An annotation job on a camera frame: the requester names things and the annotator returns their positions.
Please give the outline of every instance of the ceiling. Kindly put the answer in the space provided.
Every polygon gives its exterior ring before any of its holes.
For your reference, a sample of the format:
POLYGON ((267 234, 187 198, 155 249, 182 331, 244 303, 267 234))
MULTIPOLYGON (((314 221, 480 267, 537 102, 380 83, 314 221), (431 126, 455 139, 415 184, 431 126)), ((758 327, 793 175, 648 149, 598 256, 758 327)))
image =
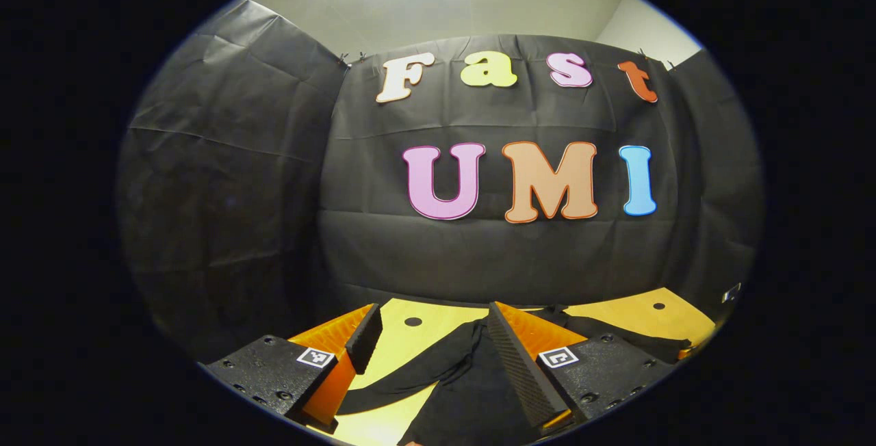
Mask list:
MULTIPOLYGON (((289 19, 333 53, 349 53, 348 60, 360 51, 375 54, 429 40, 482 34, 553 35, 611 44, 600 40, 600 34, 622 4, 622 0, 253 1, 289 19)), ((641 47, 629 40, 628 32, 623 38, 626 46, 641 47)), ((659 54, 649 56, 660 59, 659 54)), ((683 60, 673 57, 676 63, 683 60)))

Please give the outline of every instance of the black fabric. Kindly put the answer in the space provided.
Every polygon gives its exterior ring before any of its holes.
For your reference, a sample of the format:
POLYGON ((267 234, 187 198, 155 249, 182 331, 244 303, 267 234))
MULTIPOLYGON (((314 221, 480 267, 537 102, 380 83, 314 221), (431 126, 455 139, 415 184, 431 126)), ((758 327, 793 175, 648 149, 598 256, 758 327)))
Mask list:
POLYGON ((345 70, 284 18, 238 1, 144 91, 118 169, 125 256, 157 325, 195 359, 318 322, 289 296, 309 286, 345 70))
MULTIPOLYGON (((687 83, 681 86, 695 91, 687 83)), ((328 292, 345 309, 369 302, 375 293, 435 302, 573 305, 632 296, 677 277, 685 278, 689 287, 707 283, 713 275, 711 261, 720 254, 691 249, 700 198, 748 194, 753 185, 739 183, 720 192, 721 184, 701 184, 698 129, 687 99, 688 92, 680 90, 660 62, 567 38, 451 38, 354 63, 332 115, 320 182, 318 225, 328 292), (464 57, 484 50, 503 51, 511 58, 517 75, 513 87, 475 88, 461 81, 464 57), (417 85, 408 84, 410 97, 376 103, 384 62, 425 51, 435 54, 435 63, 423 68, 417 85), (545 58, 559 51, 583 57, 594 78, 588 88, 563 88, 551 80, 545 58), (647 82, 659 96, 657 103, 646 103, 632 91, 617 69, 627 60, 650 75, 647 82), (566 220, 558 215, 549 220, 542 213, 531 224, 504 219, 512 203, 513 178, 501 149, 520 140, 538 144, 554 168, 568 143, 595 144, 593 191, 600 211, 594 218, 566 220), (423 218, 410 206, 401 154, 413 146, 439 147, 435 193, 453 198, 458 171, 448 149, 462 142, 486 147, 479 163, 478 204, 459 220, 423 218), (627 172, 617 151, 627 144, 652 152, 649 168, 658 206, 651 215, 623 212, 627 172), (690 265, 703 270, 687 271, 690 265)), ((705 118, 700 116, 704 126, 711 126, 705 118)), ((748 138, 726 135, 730 144, 748 138)), ((714 236, 731 236, 739 228, 733 225, 736 220, 717 214, 710 224, 714 236)), ((756 220, 755 215, 744 222, 756 220)), ((728 277, 741 276, 750 265, 748 259, 738 262, 728 277)), ((716 266, 725 268, 723 263, 716 266)), ((697 305, 700 293, 691 288, 685 294, 697 305)))
MULTIPOLYGON (((570 316, 563 309, 564 306, 549 306, 530 314, 585 337, 613 331, 656 358, 667 358, 670 364, 677 362, 679 349, 691 344, 687 340, 647 337, 592 318, 570 316)), ((428 446, 517 446, 538 439, 503 368, 486 318, 460 325, 381 380, 348 391, 338 415, 389 405, 435 382, 438 385, 398 444, 413 441, 428 446)))
POLYGON ((763 165, 745 107, 706 51, 669 74, 689 112, 699 159, 691 183, 691 216, 681 219, 666 287, 721 325, 732 311, 722 296, 743 290, 763 232, 763 165))

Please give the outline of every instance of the letter i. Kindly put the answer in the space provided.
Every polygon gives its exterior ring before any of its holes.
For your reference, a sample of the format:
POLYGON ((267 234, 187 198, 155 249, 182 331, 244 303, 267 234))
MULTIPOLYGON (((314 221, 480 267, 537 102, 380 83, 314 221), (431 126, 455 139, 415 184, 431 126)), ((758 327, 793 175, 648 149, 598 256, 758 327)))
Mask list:
POLYGON ((626 162, 630 179, 630 199, 623 206, 626 215, 648 215, 657 210, 657 203, 651 198, 651 172, 648 160, 651 150, 643 146, 622 146, 620 157, 626 162))

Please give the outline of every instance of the black backdrop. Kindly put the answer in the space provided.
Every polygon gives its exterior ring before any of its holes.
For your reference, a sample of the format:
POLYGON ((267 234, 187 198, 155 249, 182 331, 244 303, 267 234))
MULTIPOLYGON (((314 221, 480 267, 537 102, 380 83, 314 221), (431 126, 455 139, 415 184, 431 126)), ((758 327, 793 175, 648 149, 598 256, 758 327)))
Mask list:
MULTIPOLYGON (((457 166, 439 161, 450 198, 457 166)), ((156 324, 200 362, 264 334, 290 335, 392 297, 524 306, 585 304, 669 287, 720 325, 722 294, 747 277, 763 222, 748 117, 711 57, 667 71, 589 41, 448 38, 354 62, 266 7, 235 0, 195 29, 144 91, 123 140, 118 221, 156 324), (470 88, 464 57, 498 50, 510 88, 470 88), (376 103, 387 60, 434 54, 412 96, 376 103), (594 84, 551 81, 551 53, 585 58, 594 84), (646 103, 619 62, 660 97, 646 103), (500 150, 529 140, 556 165, 594 143, 594 218, 509 224, 513 171, 500 150), (484 144, 465 218, 418 215, 401 153, 484 144), (622 146, 646 146, 650 215, 626 215, 622 146)))
MULTIPOLYGON (((848 250, 848 240, 862 237, 844 234, 842 206, 850 203, 842 184, 854 166, 838 156, 854 133, 838 120, 852 116, 849 97, 863 84, 848 74, 854 66, 839 62, 842 50, 862 42, 854 27, 860 8, 852 0, 650 1, 716 54, 751 109, 766 144, 766 243, 731 324, 707 352, 665 386, 556 444, 849 439, 863 424, 864 394, 844 380, 845 365, 864 325, 852 304, 861 299, 862 244, 848 250), (844 28, 839 40, 836 27, 844 28), (800 155, 804 140, 817 140, 819 160, 800 155), (813 178, 838 208, 801 194, 813 178)), ((19 56, 10 75, 19 75, 24 97, 10 112, 22 116, 14 129, 25 126, 24 140, 12 141, 20 158, 13 201, 25 215, 12 228, 26 248, 15 261, 28 271, 26 283, 13 283, 25 297, 7 312, 21 358, 10 374, 12 420, 34 439, 289 440, 287 426, 228 400, 159 337, 128 282, 110 214, 119 137, 134 101, 160 60, 222 3, 9 3, 19 56)))

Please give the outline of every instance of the orange plastic part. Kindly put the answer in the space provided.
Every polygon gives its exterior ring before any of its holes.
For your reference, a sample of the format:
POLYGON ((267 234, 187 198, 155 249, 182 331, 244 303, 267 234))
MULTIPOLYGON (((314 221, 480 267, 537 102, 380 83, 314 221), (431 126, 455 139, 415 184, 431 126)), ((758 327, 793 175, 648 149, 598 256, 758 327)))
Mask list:
POLYGON ((538 316, 530 315, 525 311, 514 309, 511 306, 496 302, 506 321, 511 325, 514 334, 529 353, 532 360, 538 358, 539 353, 548 350, 567 347, 575 343, 581 343, 587 338, 574 331, 566 330, 559 325, 545 321, 538 316))
POLYGON ((557 416, 554 417, 553 419, 551 419, 551 420, 545 422, 544 424, 542 424, 542 425, 541 425, 541 428, 543 428, 544 430, 546 430, 547 428, 554 427, 554 426, 556 426, 557 424, 559 424, 561 421, 566 421, 566 420, 567 420, 568 418, 570 418, 571 416, 572 416, 572 411, 571 411, 570 409, 566 409, 565 412, 560 412, 559 415, 557 415, 557 416))
POLYGON ((353 336, 356 327, 359 327, 360 322, 362 322, 372 306, 373 304, 363 306, 363 308, 310 328, 310 330, 304 331, 304 333, 289 338, 289 342, 322 350, 323 352, 338 354, 344 349, 347 340, 350 340, 350 337, 353 336))
POLYGON ((341 408, 341 402, 347 396, 350 383, 356 377, 353 362, 344 346, 372 306, 373 304, 369 304, 289 338, 289 342, 335 354, 335 368, 316 388, 303 408, 307 415, 325 425, 330 425, 334 420, 338 408, 341 408))
POLYGON ((337 409, 341 408, 341 403, 347 396, 350 383, 356 377, 356 370, 353 369, 353 362, 347 355, 347 349, 341 350, 335 357, 337 358, 335 368, 329 372, 320 387, 316 388, 303 408, 305 414, 325 425, 330 425, 334 420, 337 409))

